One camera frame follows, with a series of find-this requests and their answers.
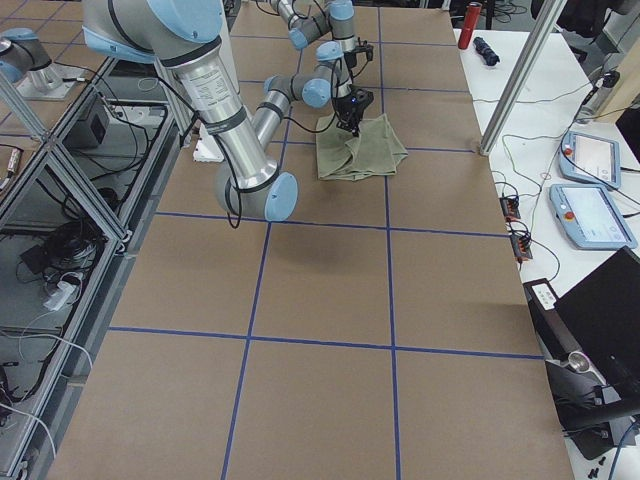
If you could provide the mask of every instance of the table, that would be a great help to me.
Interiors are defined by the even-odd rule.
[[[356,17],[398,175],[318,181],[314,137],[284,124],[268,151],[298,207],[233,231],[216,166],[183,152],[50,480],[571,478],[448,14]],[[284,32],[243,5],[252,109],[313,66]]]
[[[500,56],[500,63],[495,68],[484,65],[482,58],[473,48],[460,51],[471,95],[476,101],[474,107],[480,128],[484,130],[496,103],[480,101],[498,99],[507,79],[513,69],[515,61],[524,45],[527,34],[524,32],[477,31],[477,36],[483,37]],[[588,80],[575,61],[573,53],[560,34],[552,34],[536,63],[526,86],[520,95],[519,103],[515,106],[503,134],[514,134],[523,137],[551,136],[563,134],[580,106],[584,96],[591,89]],[[560,95],[575,91],[570,95],[551,102],[523,103],[542,99],[554,99]],[[623,166],[638,168],[638,162],[625,143],[622,135],[612,123],[592,122],[587,125],[574,125],[573,130],[602,136],[620,143],[621,163]],[[581,251],[575,248],[567,239],[555,218],[548,198],[548,187],[554,183],[573,183],[560,174],[555,161],[559,138],[540,138],[538,140],[521,140],[507,138],[506,142],[514,159],[517,170],[530,178],[542,182],[548,179],[540,195],[540,201],[535,208],[535,198],[521,199],[520,211],[523,221],[529,227],[533,224],[533,238],[550,247],[561,262],[560,272],[551,283],[558,295],[562,296],[582,278],[604,262],[613,252]],[[515,174],[507,151],[499,142],[490,154],[491,168],[494,179],[512,183],[521,194],[537,193],[537,187],[530,181]],[[640,177],[624,174],[622,177],[622,191],[640,199]],[[628,200],[612,194],[616,204],[623,213],[637,210]],[[628,225],[634,235],[640,235],[640,223],[629,219]],[[533,260],[525,262],[520,272],[523,282],[538,278],[550,278],[556,269],[553,257],[538,245],[532,246]],[[597,462],[587,462],[582,458],[572,442],[567,442],[571,452],[572,464],[576,478],[586,475],[591,468],[601,467]],[[601,469],[609,468],[612,454]],[[619,480],[637,477],[640,471],[640,448],[626,448],[621,455],[622,461],[616,467],[616,478]]]

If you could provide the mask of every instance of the blue tape line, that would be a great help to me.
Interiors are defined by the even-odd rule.
[[[518,360],[544,360],[542,355],[528,355],[525,353],[480,352],[474,350],[450,350],[446,348],[396,347],[402,352],[435,353],[439,355],[457,355],[467,357],[513,358]]]
[[[259,335],[248,337],[247,335],[220,332],[200,332],[196,330],[173,330],[163,328],[146,328],[146,327],[109,327],[111,332],[125,333],[147,333],[154,335],[175,335],[180,337],[202,337],[202,338],[220,338],[223,340],[251,340],[252,342],[264,343],[284,343],[292,345],[317,345],[321,347],[344,347],[362,350],[393,350],[411,352],[411,353],[429,353],[435,355],[459,355],[467,357],[489,357],[489,358],[513,358],[516,360],[544,360],[542,355],[530,355],[524,353],[505,353],[505,352],[483,352],[479,350],[456,350],[447,348],[428,348],[396,345],[382,345],[376,343],[358,343],[358,342],[341,342],[335,340],[313,340],[308,338],[286,338],[286,337],[270,337],[268,335]]]
[[[14,18],[12,15],[14,13],[16,13],[18,10],[20,10],[22,7],[24,7],[26,5],[28,0],[22,0],[22,3],[20,4],[20,6],[18,6],[13,12],[11,12],[9,15],[7,15],[5,18],[3,18],[2,20],[0,20],[0,25],[2,25],[4,22],[6,22],[7,20],[20,20],[19,18]]]
[[[202,218],[209,220],[227,220],[227,217],[223,215],[206,215],[199,213],[181,213],[181,212],[156,212],[161,217],[181,217],[181,218]],[[255,223],[267,223],[266,220],[260,218],[243,218],[243,221],[255,222]],[[391,232],[409,232],[409,233],[433,233],[441,235],[461,235],[466,237],[490,237],[490,238],[509,238],[509,235],[504,233],[486,233],[486,232],[462,232],[455,230],[437,230],[431,228],[410,228],[410,227],[380,227],[376,225],[350,225],[347,223],[316,223],[316,222],[304,222],[299,220],[285,220],[284,222],[278,222],[283,225],[303,225],[310,227],[326,227],[326,228],[350,228],[360,230],[389,230]]]
[[[352,343],[352,342],[338,342],[331,340],[310,340],[305,338],[281,338],[281,337],[269,337],[269,336],[254,336],[251,337],[254,342],[269,342],[269,343],[286,343],[294,345],[317,345],[322,347],[345,347],[345,348],[360,348],[364,350],[391,350],[388,345],[377,345],[375,343]]]
[[[235,335],[233,333],[217,333],[217,332],[198,332],[195,330],[173,330],[164,328],[141,328],[141,327],[109,327],[111,332],[128,332],[128,333],[150,333],[156,335],[176,335],[182,337],[206,337],[206,338],[224,338],[233,340],[246,340],[246,335]]]
[[[384,73],[383,73],[383,44],[382,44],[382,19],[380,8],[378,7],[378,41],[379,41],[379,58],[380,58],[380,103],[382,105],[382,113],[385,113],[384,103]],[[391,382],[393,391],[393,433],[395,445],[396,459],[396,480],[402,479],[402,454],[400,451],[400,412],[398,398],[398,359],[396,355],[396,320],[395,305],[393,295],[393,255],[391,247],[391,208],[389,205],[389,179],[384,177],[384,205],[385,205],[385,222],[387,234],[387,277],[389,282],[389,328],[391,332]]]
[[[238,377],[238,387],[236,389],[236,397],[233,404],[233,414],[231,415],[231,425],[229,426],[229,436],[227,438],[227,448],[224,454],[224,463],[222,465],[222,474],[220,478],[225,480],[227,477],[227,470],[229,468],[229,458],[231,456],[231,446],[233,444],[233,435],[236,428],[236,420],[238,418],[238,409],[240,407],[240,397],[242,396],[242,387],[244,384],[244,377],[247,369],[247,360],[249,358],[249,349],[251,347],[251,334],[253,332],[253,325],[256,320],[256,311],[258,309],[258,299],[260,297],[260,287],[262,286],[262,276],[264,274],[264,266],[267,260],[267,250],[269,249],[269,238],[271,236],[271,224],[267,227],[267,233],[264,238],[264,245],[262,247],[262,258],[260,259],[260,270],[258,271],[258,281],[256,282],[256,290],[253,296],[253,306],[251,307],[251,318],[249,320],[249,328],[247,329],[247,338],[244,345],[244,353],[242,355],[242,366],[240,367],[240,376]]]
[[[508,233],[459,232],[452,230],[434,230],[429,228],[391,227],[393,232],[435,233],[441,235],[460,235],[464,237],[509,238]]]

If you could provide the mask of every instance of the wire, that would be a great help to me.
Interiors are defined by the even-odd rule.
[[[549,102],[555,102],[556,100],[559,100],[563,97],[568,97],[569,95],[573,95],[574,93],[579,92],[580,90],[582,90],[584,87],[586,86],[590,86],[591,82],[587,82],[585,84],[580,85],[578,88],[571,90],[570,92],[567,93],[563,93],[561,95],[558,95],[557,97],[553,97],[553,98],[542,98],[540,100],[522,100],[522,101],[516,101],[516,103],[520,103],[520,104],[535,104],[535,103],[549,103]],[[484,98],[474,98],[473,99],[474,102],[483,102],[483,103],[498,103],[500,101],[500,99],[497,100],[485,100]]]
[[[360,74],[362,72],[364,72],[364,69],[367,68],[367,65],[369,65],[369,63],[371,63],[369,60],[367,60],[366,62],[364,62],[364,65],[362,66],[362,68],[360,68],[360,70],[358,70],[358,73],[356,73],[355,75],[353,75],[353,78],[358,78],[360,76]]]
[[[138,80],[138,88],[140,88],[140,82],[142,82],[143,80],[156,80],[156,85],[151,90],[156,88],[158,86],[158,83],[161,83],[162,85],[167,87],[167,89],[171,93],[173,93],[173,95],[175,95],[175,97],[178,100],[180,100],[184,104],[184,106],[187,107],[191,111],[191,113],[198,114],[198,111],[195,108],[193,108],[191,103],[189,103],[186,98],[184,98],[182,95],[180,95],[180,93],[175,88],[173,88],[173,85],[171,85],[169,82],[167,82],[164,78],[162,78],[162,77],[141,78],[140,80]]]
[[[622,40],[624,40],[624,37],[627,36],[627,33],[629,33],[631,31],[631,29],[633,28],[633,26],[636,24],[636,22],[638,21],[638,19],[640,18],[640,15],[637,15],[635,20],[633,22],[631,22],[629,24],[629,26],[627,27],[627,29],[622,33],[622,35],[620,35],[620,38],[618,39],[618,42],[614,45],[613,49],[617,52],[619,52],[620,50],[618,50],[618,47],[620,46],[620,44],[622,43]]]
[[[42,420],[40,420],[35,415],[31,415],[30,413],[23,412],[22,410],[18,410],[17,408],[13,408],[13,407],[11,407],[9,405],[6,405],[4,403],[0,403],[0,407],[6,408],[7,410],[10,410],[10,411],[12,411],[14,413],[18,413],[20,415],[24,415],[25,417],[29,417],[32,420],[35,420],[38,423],[38,425],[40,425],[44,429],[45,433],[47,434],[47,438],[49,439],[49,443],[51,443],[51,452],[53,453],[53,458],[54,459],[56,458],[56,456],[58,455],[58,451],[56,450],[56,444],[53,441],[53,436],[51,435],[51,431],[49,430],[49,427],[47,427],[47,425]]]
[[[542,243],[538,242],[537,240],[534,240],[533,238],[531,239],[531,241],[533,243],[535,243],[536,245],[538,245],[539,247],[544,248],[547,252],[549,252],[551,255],[553,255],[553,258],[556,259],[556,263],[558,264],[558,266],[556,267],[556,271],[553,274],[553,277],[551,277],[549,279],[550,282],[553,282],[556,278],[558,278],[558,275],[560,274],[560,259],[555,254],[555,252],[553,250],[551,250],[549,247],[547,247],[546,245],[543,245]]]
[[[609,470],[608,480],[613,479],[613,473],[616,471],[616,465],[618,464],[618,457],[620,456],[620,452],[622,451],[622,447],[624,446],[624,441],[627,439],[627,435],[629,435],[631,430],[633,430],[634,427],[637,427],[638,425],[638,422],[633,422],[631,425],[629,425],[629,428],[627,428],[627,430],[622,435],[620,443],[618,443],[618,447],[616,448],[616,454],[613,457],[613,462],[611,463],[611,470]]]
[[[8,148],[16,148],[20,151],[20,153],[24,153],[24,149],[20,148],[17,145],[9,145],[8,143],[0,143],[0,147],[8,147]]]
[[[62,342],[64,344],[66,344],[66,345],[69,345],[70,347],[77,348],[78,350],[80,350],[82,353],[84,353],[86,355],[87,360],[89,362],[89,368],[93,369],[93,359],[91,358],[91,354],[89,353],[89,351],[86,348],[84,348],[81,345],[78,345],[77,343],[70,342],[69,340],[66,340],[66,339],[64,339],[62,337],[59,337],[57,335],[53,335],[51,333],[37,333],[37,334],[34,334],[34,335],[24,335],[24,336],[21,336],[19,338],[20,339],[23,339],[23,338],[52,338],[54,340],[57,340],[59,342]]]
[[[88,72],[93,73],[96,77],[98,77],[98,79],[99,79],[102,83],[104,83],[105,87],[107,88],[107,90],[109,90],[109,92],[111,93],[111,95],[113,96],[113,98],[116,100],[116,102],[121,103],[121,102],[120,102],[120,100],[118,99],[118,96],[115,94],[115,92],[114,92],[114,91],[113,91],[113,89],[111,88],[111,85],[109,85],[109,83],[104,79],[104,77],[103,77],[100,73],[96,72],[95,70],[92,70],[91,68],[83,67],[83,66],[80,66],[80,65],[73,65],[73,64],[70,64],[70,63],[62,63],[62,62],[56,62],[56,63],[57,63],[58,65],[62,65],[62,66],[64,66],[64,67],[80,68],[80,69],[84,69],[84,70],[87,70]],[[101,92],[101,91],[99,91],[99,90],[97,90],[97,89],[96,89],[96,91],[98,92],[98,95],[101,97],[101,99],[103,99],[103,100],[106,102],[106,99],[104,98],[104,95],[102,94],[102,92]],[[141,128],[141,129],[144,131],[145,139],[146,139],[146,141],[147,141],[146,149],[147,149],[147,150],[149,149],[149,136],[147,135],[147,130],[146,130],[144,127],[141,127],[140,125],[135,125],[134,123],[129,122],[129,117],[127,117],[127,112],[126,112],[126,110],[124,110],[124,109],[122,110],[122,113],[123,113],[124,118],[125,118],[124,120],[122,120],[121,118],[118,118],[118,117],[117,117],[117,116],[116,116],[116,115],[111,111],[111,109],[109,108],[109,106],[108,106],[108,105],[107,105],[107,110],[109,111],[109,114],[110,114],[110,115],[111,115],[115,120],[118,120],[118,121],[120,121],[120,122],[122,122],[122,123],[125,123],[125,124],[129,125],[129,130],[131,131],[131,135],[133,136],[133,141],[134,141],[134,143],[135,143],[135,153],[134,153],[134,155],[133,155],[133,157],[134,157],[134,158],[137,158],[137,157],[138,157],[138,153],[139,153],[139,149],[140,149],[140,147],[139,147],[139,145],[138,145],[138,137],[136,137],[136,134],[135,134],[135,132],[133,131],[133,127]]]
[[[266,13],[267,15],[271,15],[272,17],[279,17],[280,16],[280,14],[278,14],[278,13],[270,12],[268,10],[263,9],[260,6],[260,2],[258,2],[258,0],[255,0],[255,3],[256,3],[256,7],[258,7],[258,10],[260,10],[261,12]]]
[[[229,169],[231,170],[231,176],[233,177],[233,183],[235,184],[234,189],[236,191],[236,195],[238,198],[238,213],[237,213],[237,219],[235,223],[231,220],[231,213],[227,212],[227,221],[229,222],[229,226],[235,230],[240,226],[240,222],[242,221],[242,193],[240,192],[240,184],[238,183],[238,176],[236,175],[236,169],[233,167],[233,163],[231,163],[231,155],[229,155],[229,152],[227,151],[227,147],[225,147],[222,140],[218,141],[216,139],[216,141],[218,146],[220,147],[220,150],[222,151],[222,154],[226,158],[227,163],[229,164]]]
[[[323,133],[323,132],[326,132],[327,130],[329,130],[329,127],[331,127],[331,125],[333,124],[333,121],[336,119],[336,117],[337,117],[336,112],[333,112],[333,117],[331,117],[331,121],[329,122],[329,124],[326,127],[323,127],[321,130],[311,130],[310,128],[307,128],[304,125],[302,125],[295,118],[291,118],[289,116],[282,117],[282,119],[283,120],[289,120],[290,122],[295,123],[297,126],[299,126],[301,129],[303,129],[306,132],[309,132],[309,133]]]
[[[331,67],[331,85],[332,85],[332,89],[331,89],[331,98],[333,99],[334,96],[334,92],[337,93],[338,88],[340,87],[340,85],[338,85],[338,82],[340,81],[340,79],[336,76],[336,65],[338,64],[338,62],[340,62],[340,66],[342,67],[342,59],[338,58],[336,60],[334,60],[333,62],[333,66]],[[290,117],[290,116],[284,116],[282,117],[283,120],[289,120],[290,122],[295,123],[297,126],[299,126],[301,129],[303,129],[306,132],[309,133],[314,133],[314,134],[318,134],[318,133],[323,133],[326,132],[327,130],[329,130],[329,127],[331,127],[331,125],[333,124],[333,121],[338,117],[338,112],[336,111],[335,107],[333,106],[333,100],[332,100],[332,107],[333,107],[333,116],[331,117],[331,120],[329,121],[329,123],[322,128],[321,130],[312,130],[310,128],[305,127],[304,125],[302,125],[300,122],[298,122],[297,120],[295,120],[294,118]]]

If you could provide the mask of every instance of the towel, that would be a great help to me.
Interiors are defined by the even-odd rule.
[[[333,116],[318,119],[324,129]],[[398,164],[408,155],[386,114],[360,122],[360,136],[339,129],[335,123],[316,134],[318,178],[321,180],[361,180],[372,175],[395,175]]]

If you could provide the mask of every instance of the black cable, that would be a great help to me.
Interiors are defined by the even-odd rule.
[[[222,154],[224,155],[225,159],[227,160],[227,163],[229,164],[229,169],[231,170],[231,176],[233,177],[233,183],[235,183],[234,189],[236,191],[236,195],[238,196],[238,217],[235,223],[233,223],[233,221],[231,220],[231,214],[227,212],[227,221],[229,222],[229,226],[231,226],[231,228],[235,230],[240,226],[240,222],[242,221],[242,193],[240,193],[240,184],[238,183],[238,176],[236,175],[236,169],[233,167],[233,163],[231,163],[231,155],[229,155],[227,148],[225,147],[222,140],[218,140],[215,137],[214,139],[218,143],[218,146],[220,147]]]
[[[280,16],[280,14],[278,14],[278,13],[270,12],[268,10],[263,9],[260,6],[260,2],[258,2],[258,0],[255,0],[255,2],[256,2],[256,7],[258,7],[258,10],[260,10],[261,12],[266,13],[267,15],[271,15],[273,17],[279,17]]]
[[[7,148],[15,148],[17,149],[20,153],[24,153],[24,149],[20,148],[17,145],[9,145],[8,143],[0,143],[0,147],[7,147]]]
[[[556,268],[556,272],[553,274],[553,277],[551,277],[549,279],[550,282],[553,282],[558,277],[558,275],[560,274],[560,259],[555,254],[555,252],[553,250],[551,250],[549,247],[547,247],[546,245],[543,245],[542,243],[538,242],[537,240],[534,240],[533,238],[531,239],[531,241],[533,243],[535,243],[536,245],[544,248],[547,252],[549,252],[551,255],[553,255],[553,258],[556,259],[556,262],[558,263],[558,266]]]
[[[42,181],[38,178],[36,179],[36,183],[38,184],[38,186],[42,189],[42,191],[44,191],[44,193],[47,194],[47,196],[49,198],[51,198],[51,200],[53,200],[54,202],[56,202],[58,205],[60,205],[61,209],[62,209],[62,215],[67,218],[68,220],[77,220],[79,214],[77,212],[67,212],[66,208],[66,204],[64,203],[63,200],[60,200],[58,197],[56,197],[53,193],[51,193],[51,191],[45,186],[44,183],[42,183]]]
[[[367,60],[366,62],[364,62],[364,65],[362,66],[362,68],[360,68],[360,70],[358,70],[358,73],[356,73],[356,74],[354,74],[354,75],[353,75],[353,78],[354,78],[354,79],[355,79],[355,78],[358,78],[358,77],[360,76],[360,74],[361,74],[362,72],[364,72],[364,69],[365,69],[365,68],[367,68],[367,65],[369,65],[369,63],[371,63],[371,62],[369,62],[369,60]]]
[[[191,110],[191,113],[195,113],[195,114],[198,113],[198,111],[195,108],[193,108],[193,106],[182,95],[180,95],[180,93],[175,88],[173,88],[173,85],[171,85],[162,77],[156,77],[156,78],[160,83],[162,83],[165,87],[167,87],[169,91],[173,93],[176,96],[176,98],[184,104],[185,107]]]
[[[100,170],[104,171],[104,172],[115,172],[115,170],[106,167],[104,165],[102,165],[100,162],[98,162],[95,158],[93,158],[91,155],[89,155],[88,153],[83,152],[82,150],[76,150],[76,149],[70,149],[69,150],[70,153],[76,153],[82,157],[84,157],[85,159],[89,160],[91,163],[93,163],[96,167],[98,167]]]
[[[634,428],[637,428],[638,425],[640,425],[639,422],[633,422],[631,425],[629,425],[629,428],[627,428],[627,430],[622,435],[622,438],[620,439],[620,443],[618,443],[618,447],[616,448],[616,454],[613,457],[613,462],[611,463],[611,470],[609,470],[608,480],[612,480],[613,479],[613,473],[616,470],[616,465],[618,464],[618,457],[620,456],[620,451],[622,450],[622,447],[624,446],[624,441],[627,439],[627,436],[629,435],[631,430],[633,430]]]
[[[323,133],[326,132],[327,130],[329,130],[329,127],[331,127],[331,125],[333,124],[333,121],[337,118],[338,116],[338,112],[336,112],[335,107],[333,106],[333,97],[334,97],[334,92],[337,94],[338,92],[338,88],[340,87],[340,85],[338,85],[337,83],[340,81],[339,78],[336,77],[335,73],[336,73],[336,65],[338,64],[338,62],[340,62],[340,67],[342,68],[342,59],[338,58],[336,60],[334,60],[333,62],[333,66],[331,67],[331,106],[333,108],[333,117],[331,117],[331,120],[329,121],[329,123],[327,124],[326,127],[322,128],[321,130],[312,130],[310,128],[305,127],[304,125],[302,125],[300,122],[298,122],[297,120],[295,120],[294,118],[290,117],[290,116],[284,116],[282,117],[283,120],[289,120],[290,122],[295,123],[297,126],[299,126],[301,129],[303,129],[306,132],[309,133]],[[336,82],[336,85],[334,86],[334,79],[337,79],[338,82]]]
[[[614,45],[614,50],[616,52],[619,52],[620,50],[618,50],[618,47],[620,46],[620,44],[622,43],[622,40],[624,40],[624,37],[627,36],[627,33],[629,33],[629,31],[631,31],[631,29],[633,28],[633,26],[636,24],[636,22],[638,21],[638,19],[640,18],[640,15],[636,16],[635,20],[633,22],[631,22],[631,24],[627,27],[627,29],[622,33],[622,35],[620,35],[620,38],[618,39],[618,42]]]
[[[329,127],[333,124],[333,121],[336,119],[336,117],[337,117],[336,112],[333,112],[333,117],[331,117],[331,121],[329,122],[329,124],[326,127],[322,128],[321,130],[311,130],[311,129],[305,127],[304,125],[302,125],[296,119],[291,118],[289,116],[282,117],[282,119],[283,120],[289,120],[290,122],[295,123],[297,126],[299,126],[301,129],[303,129],[306,132],[309,132],[309,133],[322,133],[322,132],[326,132],[327,130],[329,130]]]
[[[107,88],[107,90],[109,90],[109,92],[111,93],[111,95],[113,96],[113,98],[116,100],[116,102],[120,103],[120,100],[118,99],[118,96],[115,94],[115,92],[114,92],[114,91],[113,91],[113,89],[111,88],[111,85],[109,85],[109,83],[104,79],[104,77],[103,77],[100,73],[96,72],[95,70],[92,70],[91,68],[88,68],[88,67],[82,67],[82,66],[80,66],[80,65],[73,65],[73,64],[70,64],[70,63],[62,63],[62,62],[56,62],[56,63],[57,63],[58,65],[62,65],[62,66],[64,66],[64,67],[79,68],[79,69],[86,70],[86,71],[88,71],[88,72],[93,73],[93,74],[98,78],[98,80],[100,80],[102,83],[104,83],[105,87]],[[135,134],[135,132],[133,131],[133,127],[134,127],[134,126],[135,126],[136,128],[142,128],[142,129],[144,130],[144,132],[145,132],[145,137],[146,137],[146,140],[147,140],[147,149],[149,148],[149,144],[148,144],[148,142],[149,142],[149,137],[148,137],[148,135],[146,134],[146,129],[144,129],[144,127],[141,127],[140,125],[135,125],[135,124],[133,124],[133,123],[129,122],[129,118],[127,117],[127,113],[126,113],[124,110],[123,110],[123,112],[122,112],[122,113],[124,114],[124,118],[125,118],[125,120],[122,120],[121,118],[117,118],[117,117],[115,117],[115,116],[114,116],[114,114],[113,114],[113,112],[111,111],[111,109],[110,109],[110,108],[107,108],[107,110],[109,111],[109,114],[110,114],[112,117],[114,117],[117,121],[120,121],[120,122],[122,122],[122,123],[125,123],[125,124],[129,125],[129,130],[131,131],[131,135],[133,136],[133,141],[134,141],[134,143],[135,143],[135,153],[134,153],[134,155],[133,155],[133,157],[134,157],[134,158],[137,158],[137,157],[138,157],[138,153],[139,153],[139,149],[140,149],[140,147],[139,147],[139,145],[138,145],[138,137],[136,137],[136,134]]]

